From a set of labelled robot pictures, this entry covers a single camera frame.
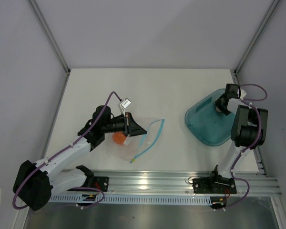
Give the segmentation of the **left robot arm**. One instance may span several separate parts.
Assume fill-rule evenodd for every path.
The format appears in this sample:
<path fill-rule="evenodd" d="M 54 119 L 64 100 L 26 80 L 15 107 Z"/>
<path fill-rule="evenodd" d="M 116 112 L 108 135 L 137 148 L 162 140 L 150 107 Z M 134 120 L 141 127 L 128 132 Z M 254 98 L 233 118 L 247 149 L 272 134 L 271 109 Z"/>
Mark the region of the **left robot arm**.
<path fill-rule="evenodd" d="M 121 133 L 125 137 L 145 135 L 147 131 L 133 119 L 130 112 L 117 117 L 111 116 L 111 109 L 106 105 L 98 106 L 85 126 L 77 133 L 78 138 L 51 157 L 36 162 L 23 162 L 19 168 L 13 186 L 12 205 L 15 209 L 23 209 L 16 204 L 17 198 L 25 207 L 37 211 L 43 208 L 52 196 L 70 189 L 88 191 L 94 188 L 94 173 L 80 165 L 63 173 L 62 170 L 77 158 L 86 155 L 98 147 L 109 133 Z"/>

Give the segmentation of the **orange toy pumpkin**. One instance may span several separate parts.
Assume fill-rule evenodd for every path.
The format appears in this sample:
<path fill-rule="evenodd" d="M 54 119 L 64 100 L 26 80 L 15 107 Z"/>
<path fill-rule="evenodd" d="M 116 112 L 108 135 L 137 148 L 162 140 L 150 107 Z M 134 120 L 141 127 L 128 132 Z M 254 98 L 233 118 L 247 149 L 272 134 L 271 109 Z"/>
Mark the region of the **orange toy pumpkin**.
<path fill-rule="evenodd" d="M 116 144 L 123 145 L 127 136 L 124 135 L 123 132 L 115 132 L 112 135 L 112 139 Z"/>

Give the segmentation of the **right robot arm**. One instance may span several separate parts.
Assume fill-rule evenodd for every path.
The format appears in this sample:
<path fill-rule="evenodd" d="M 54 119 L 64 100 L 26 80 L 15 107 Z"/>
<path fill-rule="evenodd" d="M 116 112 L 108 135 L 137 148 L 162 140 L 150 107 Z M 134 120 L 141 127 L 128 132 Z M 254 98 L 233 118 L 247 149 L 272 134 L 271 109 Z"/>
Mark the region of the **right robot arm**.
<path fill-rule="evenodd" d="M 235 115 L 231 129 L 231 146 L 208 180 L 209 189 L 215 193 L 224 188 L 235 188 L 236 169 L 247 156 L 247 152 L 261 146 L 266 139 L 268 110 L 257 108 L 253 102 L 265 100 L 268 94 L 263 87 L 252 84 L 265 95 L 258 99 L 248 98 L 243 86 L 249 84 L 227 84 L 225 92 L 214 103 L 221 113 Z"/>

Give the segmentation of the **clear zip top bag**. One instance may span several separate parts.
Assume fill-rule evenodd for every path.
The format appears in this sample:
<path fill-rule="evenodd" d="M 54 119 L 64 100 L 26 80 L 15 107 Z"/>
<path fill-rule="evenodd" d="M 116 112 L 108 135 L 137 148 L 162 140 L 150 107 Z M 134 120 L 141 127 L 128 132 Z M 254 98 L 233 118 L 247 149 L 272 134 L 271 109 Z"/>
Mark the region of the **clear zip top bag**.
<path fill-rule="evenodd" d="M 165 120 L 140 117 L 137 123 L 147 131 L 147 134 L 127 137 L 123 145 L 116 144 L 111 137 L 112 154 L 130 164 L 156 145 L 161 137 Z"/>

